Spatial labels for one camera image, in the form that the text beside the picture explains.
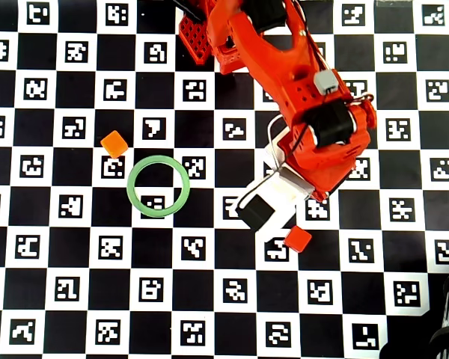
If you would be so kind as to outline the orange-red gripper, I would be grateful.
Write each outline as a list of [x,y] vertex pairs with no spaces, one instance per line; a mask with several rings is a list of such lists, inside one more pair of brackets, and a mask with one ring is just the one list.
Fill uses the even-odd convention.
[[306,183],[308,187],[314,189],[310,191],[312,199],[317,201],[327,200],[337,187],[349,176],[355,167],[355,159],[362,154],[370,143],[371,136],[367,133],[364,137],[364,149],[356,150],[347,156],[342,162],[330,165],[328,167],[320,167],[314,170],[305,170],[298,166],[294,157],[290,157],[284,164],[294,173],[298,174]]

